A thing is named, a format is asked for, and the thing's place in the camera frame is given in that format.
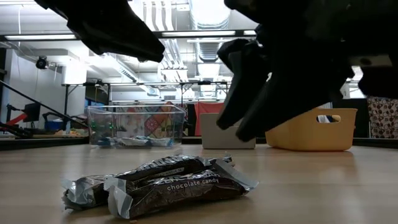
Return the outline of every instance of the white wall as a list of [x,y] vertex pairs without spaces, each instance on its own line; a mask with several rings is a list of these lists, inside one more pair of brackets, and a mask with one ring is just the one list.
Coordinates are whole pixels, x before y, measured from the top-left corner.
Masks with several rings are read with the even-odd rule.
[[[61,86],[63,81],[62,74],[55,73],[53,70],[38,70],[33,62],[18,57],[14,50],[7,50],[6,70],[7,75],[4,77],[6,83],[20,92],[63,113],[65,87]],[[6,105],[8,103],[16,108],[23,109],[26,104],[33,102],[7,88],[3,88],[1,121],[4,123],[7,117]],[[48,111],[48,109],[41,107],[40,114]],[[21,112],[19,111],[13,111],[11,119],[20,114]],[[19,123],[19,125],[26,127],[26,124],[22,122]],[[39,126],[39,128],[44,127],[44,120],[41,115],[40,122],[36,122],[35,125]]]

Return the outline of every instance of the colorful patterned fabric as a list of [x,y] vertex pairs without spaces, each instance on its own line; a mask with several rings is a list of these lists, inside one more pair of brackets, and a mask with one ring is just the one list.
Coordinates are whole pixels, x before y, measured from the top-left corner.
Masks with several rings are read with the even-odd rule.
[[119,138],[133,138],[135,136],[145,136],[150,138],[171,138],[176,130],[182,129],[183,117],[185,114],[161,114],[161,112],[173,112],[176,110],[170,106],[145,106],[145,107],[123,107],[118,108],[118,112],[132,112],[132,114],[119,115],[117,126],[121,131],[118,132]]
[[372,138],[398,139],[398,100],[368,97]]

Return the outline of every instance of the yellow plastic basket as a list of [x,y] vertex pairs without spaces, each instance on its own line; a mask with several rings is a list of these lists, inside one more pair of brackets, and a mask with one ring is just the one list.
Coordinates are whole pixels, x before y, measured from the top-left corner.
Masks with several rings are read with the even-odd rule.
[[[315,108],[266,132],[268,145],[294,151],[345,151],[353,145],[357,109]],[[319,123],[317,116],[338,115],[339,122]]]

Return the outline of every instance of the blue bin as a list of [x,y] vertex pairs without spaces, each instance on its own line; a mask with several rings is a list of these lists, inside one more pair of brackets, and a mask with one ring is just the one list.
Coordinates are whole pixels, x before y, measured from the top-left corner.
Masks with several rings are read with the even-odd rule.
[[44,124],[44,128],[48,131],[58,131],[62,129],[62,122],[56,122],[56,121],[47,121]]

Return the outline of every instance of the ceiling pipe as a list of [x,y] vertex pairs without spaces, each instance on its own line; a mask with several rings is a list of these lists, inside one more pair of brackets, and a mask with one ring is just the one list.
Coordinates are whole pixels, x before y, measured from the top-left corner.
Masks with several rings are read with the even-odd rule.
[[[145,21],[146,21],[146,24],[147,24],[148,28],[150,30],[154,31],[156,29],[155,29],[154,23],[152,21],[152,10],[153,10],[152,1],[151,0],[147,0],[146,1],[146,12],[147,12],[147,14],[146,14]],[[167,48],[163,52],[163,55],[164,55],[164,59],[163,60],[166,62],[168,68],[173,68],[173,63],[172,63],[172,61],[171,61],[171,59],[169,57],[169,51],[168,51]]]
[[[136,13],[136,15],[137,15],[142,21],[144,21],[144,2],[143,2],[143,0],[129,1],[129,5],[130,5],[131,9]],[[165,79],[164,79],[163,75],[161,74],[160,70],[163,69],[163,68],[167,68],[167,67],[169,67],[169,66],[167,65],[167,63],[166,63],[164,60],[162,60],[162,61],[159,63],[157,74],[158,74],[158,76],[159,76],[159,80],[160,80],[160,81],[165,81]]]
[[[162,9],[162,0],[155,0],[155,8],[156,8],[156,14],[155,14],[155,25],[159,31],[164,31],[164,26],[163,26],[163,9]],[[177,63],[177,57],[176,53],[174,52],[173,48],[171,47],[170,40],[161,40],[165,48],[170,52],[170,55],[173,59],[173,68],[178,68],[178,63]]]
[[168,82],[180,82],[178,78],[175,77],[173,70],[163,70],[162,73],[166,76]]
[[[174,30],[173,22],[172,22],[172,1],[171,0],[164,0],[165,3],[165,24],[167,30]],[[176,52],[177,63],[180,65],[180,68],[185,68],[184,63],[181,58],[180,49],[178,47],[178,43],[176,39],[170,39],[172,43],[172,48],[174,52]]]

